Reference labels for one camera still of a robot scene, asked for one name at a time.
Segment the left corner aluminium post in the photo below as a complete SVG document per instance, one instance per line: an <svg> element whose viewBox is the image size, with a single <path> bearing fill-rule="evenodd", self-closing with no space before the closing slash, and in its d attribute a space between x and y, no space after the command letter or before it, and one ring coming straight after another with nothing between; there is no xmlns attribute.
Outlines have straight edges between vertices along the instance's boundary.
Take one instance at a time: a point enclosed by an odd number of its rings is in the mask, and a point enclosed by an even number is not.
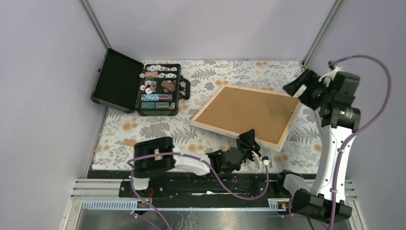
<svg viewBox="0 0 406 230"><path fill-rule="evenodd" d="M91 25L93 26L97 36L99 37L101 43L106 49L111 48L111 44L106 36L106 33L104 32L99 20L97 19L97 16L88 0L79 0L80 4L82 5L84 12L86 13Z"/></svg>

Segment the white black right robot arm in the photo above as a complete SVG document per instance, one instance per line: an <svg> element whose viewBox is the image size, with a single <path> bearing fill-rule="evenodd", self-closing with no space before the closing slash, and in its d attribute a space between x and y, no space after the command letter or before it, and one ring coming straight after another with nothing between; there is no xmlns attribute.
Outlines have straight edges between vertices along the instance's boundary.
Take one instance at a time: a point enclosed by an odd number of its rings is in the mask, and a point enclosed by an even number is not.
<svg viewBox="0 0 406 230"><path fill-rule="evenodd" d="M340 70L321 77L306 69L297 79L283 86L290 96L305 86L299 101L318 110L322 118L322 153L313 184L306 184L298 173L283 170L274 185L278 196L292 195L291 212L327 224L351 217L352 208L345 204L344 184L348 152L353 134L360 126L361 112L352 107L359 82L359 76Z"/></svg>

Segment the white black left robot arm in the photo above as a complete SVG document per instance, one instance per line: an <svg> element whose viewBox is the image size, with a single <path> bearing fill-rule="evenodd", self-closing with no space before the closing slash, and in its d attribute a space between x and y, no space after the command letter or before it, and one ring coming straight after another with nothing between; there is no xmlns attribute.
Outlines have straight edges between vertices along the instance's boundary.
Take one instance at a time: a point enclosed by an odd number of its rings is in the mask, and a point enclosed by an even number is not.
<svg viewBox="0 0 406 230"><path fill-rule="evenodd" d="M171 137L137 143L134 145L133 159L127 162L132 167L130 191L137 197L146 195L149 180L172 169L205 176L239 171L244 163L252 161L260 171L264 170L265 157L259 152L254 129L240 134L236 144L235 148L226 151L218 150L198 156L181 153Z"/></svg>

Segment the floral patterned table mat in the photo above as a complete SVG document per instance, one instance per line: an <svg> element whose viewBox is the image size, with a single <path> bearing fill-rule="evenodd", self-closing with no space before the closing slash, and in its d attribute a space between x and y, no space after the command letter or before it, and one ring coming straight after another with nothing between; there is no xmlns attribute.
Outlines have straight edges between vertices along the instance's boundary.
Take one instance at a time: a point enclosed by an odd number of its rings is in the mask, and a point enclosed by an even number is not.
<svg viewBox="0 0 406 230"><path fill-rule="evenodd" d="M225 84L280 92L302 71L299 61L190 60L181 61L180 65L182 75L191 83L191 96L179 101L177 115L140 116L109 109L95 150L93 170L127 170L134 150L123 145L125 139L140 142L170 136L183 152L197 155L235 147L234 138L192 127L191 119ZM315 173L321 151L315 113L305 106L280 151L261 147L261 154L271 159L273 173L284 169Z"/></svg>

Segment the aluminium rail front structure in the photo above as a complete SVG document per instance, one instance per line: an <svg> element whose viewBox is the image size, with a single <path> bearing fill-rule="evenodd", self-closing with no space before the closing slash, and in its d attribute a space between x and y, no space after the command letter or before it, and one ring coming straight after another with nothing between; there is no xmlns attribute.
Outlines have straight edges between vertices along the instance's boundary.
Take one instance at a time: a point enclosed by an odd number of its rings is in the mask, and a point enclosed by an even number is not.
<svg viewBox="0 0 406 230"><path fill-rule="evenodd" d="M247 201L225 192L175 192L168 187L153 186L151 203L159 211L273 211L287 215L287 195L270 192L259 199ZM150 210L134 195L128 179L77 179L64 216L64 230L74 229L83 209Z"/></svg>

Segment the small brown wooden block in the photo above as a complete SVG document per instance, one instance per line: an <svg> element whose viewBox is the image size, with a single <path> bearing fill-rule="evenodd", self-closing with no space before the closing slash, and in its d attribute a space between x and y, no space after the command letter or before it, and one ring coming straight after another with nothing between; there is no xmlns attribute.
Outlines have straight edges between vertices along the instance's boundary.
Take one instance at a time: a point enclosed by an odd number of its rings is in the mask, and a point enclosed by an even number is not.
<svg viewBox="0 0 406 230"><path fill-rule="evenodd" d="M125 139L125 140L123 141L123 145L128 146L128 147L134 147L135 144L136 144L136 142L133 141L133 140Z"/></svg>

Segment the corner aluminium post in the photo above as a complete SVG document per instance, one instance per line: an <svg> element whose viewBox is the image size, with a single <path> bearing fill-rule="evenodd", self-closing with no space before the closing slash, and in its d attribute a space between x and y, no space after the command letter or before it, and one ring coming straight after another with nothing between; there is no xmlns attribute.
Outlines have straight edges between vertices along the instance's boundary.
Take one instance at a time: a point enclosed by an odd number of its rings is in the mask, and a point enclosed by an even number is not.
<svg viewBox="0 0 406 230"><path fill-rule="evenodd" d="M106 33L104 32L99 20L97 19L97 16L88 0L79 0L80 4L82 5L84 12L86 13L91 25L93 26L97 36L99 37L101 43L106 49L111 48L111 44L106 36Z"/></svg>
<svg viewBox="0 0 406 230"><path fill-rule="evenodd" d="M344 0L335 0L333 2L331 9L329 10L324 22L322 23L322 26L320 27L319 31L317 32L317 35L316 35L315 39L313 40L307 54L305 55L304 59L302 60L303 67L306 67L309 64L309 62L311 61L313 55L315 54L318 46L320 45L321 41L323 40L325 33L327 32L330 24L333 22L336 14L339 11L343 2L344 2Z"/></svg>

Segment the right corner aluminium post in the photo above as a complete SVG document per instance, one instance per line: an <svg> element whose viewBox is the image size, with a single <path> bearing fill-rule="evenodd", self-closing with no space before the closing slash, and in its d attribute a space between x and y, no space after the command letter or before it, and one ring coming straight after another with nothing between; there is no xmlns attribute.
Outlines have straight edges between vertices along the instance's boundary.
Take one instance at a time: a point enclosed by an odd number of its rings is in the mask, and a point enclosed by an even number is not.
<svg viewBox="0 0 406 230"><path fill-rule="evenodd" d="M325 33L327 32L330 24L333 22L336 14L339 11L343 2L344 2L344 0L335 0L333 2L331 9L329 10L324 22L322 23L322 26L320 27L319 31L317 32L317 35L316 35L315 39L313 40L307 54L305 55L304 59L302 60L303 67L306 67L309 64L309 62L311 61L313 55L315 54L318 46L320 45L321 41L323 40Z"/></svg>

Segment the black poker chip case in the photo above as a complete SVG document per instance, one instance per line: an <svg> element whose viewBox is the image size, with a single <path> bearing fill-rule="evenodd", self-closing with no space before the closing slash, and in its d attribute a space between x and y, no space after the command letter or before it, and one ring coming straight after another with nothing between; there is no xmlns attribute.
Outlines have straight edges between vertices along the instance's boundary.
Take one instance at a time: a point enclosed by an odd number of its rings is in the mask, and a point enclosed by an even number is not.
<svg viewBox="0 0 406 230"><path fill-rule="evenodd" d="M179 100L188 100L190 91L180 64L143 64L109 48L90 98L127 114L174 116Z"/></svg>

